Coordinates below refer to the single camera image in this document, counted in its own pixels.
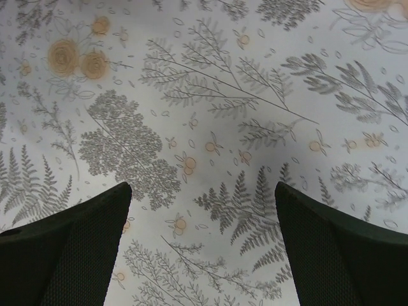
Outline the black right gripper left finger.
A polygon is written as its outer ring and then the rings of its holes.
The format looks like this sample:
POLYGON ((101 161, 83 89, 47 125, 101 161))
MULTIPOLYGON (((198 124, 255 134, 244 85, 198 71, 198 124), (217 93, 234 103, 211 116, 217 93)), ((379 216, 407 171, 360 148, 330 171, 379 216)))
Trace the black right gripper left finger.
POLYGON ((1 305, 103 305, 131 203, 122 182, 1 233, 1 305))

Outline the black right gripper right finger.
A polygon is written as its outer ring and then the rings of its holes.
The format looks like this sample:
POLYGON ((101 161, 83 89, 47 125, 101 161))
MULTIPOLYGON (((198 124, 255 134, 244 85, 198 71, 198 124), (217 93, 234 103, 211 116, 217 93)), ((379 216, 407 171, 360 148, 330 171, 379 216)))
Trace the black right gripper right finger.
POLYGON ((277 216, 300 305, 407 305, 407 235, 326 206, 283 182, 277 216))

